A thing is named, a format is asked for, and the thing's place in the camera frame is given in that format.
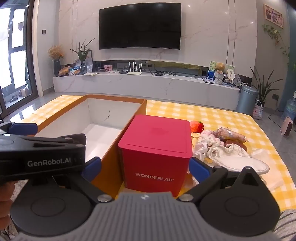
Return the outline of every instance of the human hand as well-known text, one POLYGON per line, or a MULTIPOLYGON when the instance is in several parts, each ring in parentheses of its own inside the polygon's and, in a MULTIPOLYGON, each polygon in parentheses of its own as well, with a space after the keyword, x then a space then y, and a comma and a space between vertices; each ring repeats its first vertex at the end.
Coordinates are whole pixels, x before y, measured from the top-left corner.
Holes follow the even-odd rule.
POLYGON ((15 189, 16 182, 8 182, 0 186, 0 230, 10 224, 9 211, 12 204, 10 200, 15 189))

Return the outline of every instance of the open cardboard box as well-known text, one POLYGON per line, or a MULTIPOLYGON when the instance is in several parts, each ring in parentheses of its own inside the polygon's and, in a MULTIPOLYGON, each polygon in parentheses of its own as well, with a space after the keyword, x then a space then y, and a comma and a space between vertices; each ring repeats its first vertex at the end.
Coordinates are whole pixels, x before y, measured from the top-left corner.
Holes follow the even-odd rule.
POLYGON ((134 116, 146 114, 147 101, 104 95, 75 97, 76 100, 60 107, 52 115, 38 110, 33 113, 38 124, 36 136, 56 138, 84 133, 87 138, 86 161, 94 156, 102 160, 101 172, 92 184, 115 198, 123 183, 118 142, 134 116))

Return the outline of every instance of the red box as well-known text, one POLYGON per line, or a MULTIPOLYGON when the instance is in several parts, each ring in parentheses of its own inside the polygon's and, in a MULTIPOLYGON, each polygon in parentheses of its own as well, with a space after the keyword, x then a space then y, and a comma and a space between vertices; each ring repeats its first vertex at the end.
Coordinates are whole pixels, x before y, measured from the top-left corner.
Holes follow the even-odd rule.
POLYGON ((118 146, 126 188, 178 196, 192 157, 188 121, 137 115, 118 146))

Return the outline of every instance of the yellow checkered tablecloth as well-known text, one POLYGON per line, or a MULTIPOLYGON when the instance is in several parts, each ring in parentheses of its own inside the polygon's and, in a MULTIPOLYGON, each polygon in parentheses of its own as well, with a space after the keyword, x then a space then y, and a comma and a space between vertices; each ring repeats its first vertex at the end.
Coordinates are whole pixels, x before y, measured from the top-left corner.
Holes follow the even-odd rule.
POLYGON ((226 110, 154 100, 147 101, 147 115, 202 121, 205 129, 214 131, 220 127, 228 127, 232 131, 245 135, 253 150, 261 148, 267 150, 281 172, 284 185, 272 191, 280 210, 296 208, 296 189, 290 173, 273 144, 251 116, 226 110))

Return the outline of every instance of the pink heater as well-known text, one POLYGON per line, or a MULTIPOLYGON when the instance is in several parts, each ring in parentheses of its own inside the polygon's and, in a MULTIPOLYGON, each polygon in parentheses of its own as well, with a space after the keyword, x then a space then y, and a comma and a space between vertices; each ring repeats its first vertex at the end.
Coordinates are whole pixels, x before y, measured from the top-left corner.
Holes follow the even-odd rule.
POLYGON ((291 130, 292 130, 292 127, 293 127, 293 121, 292 119, 288 116, 284 122, 283 122, 283 125, 281 127, 281 134, 288 137, 291 130))

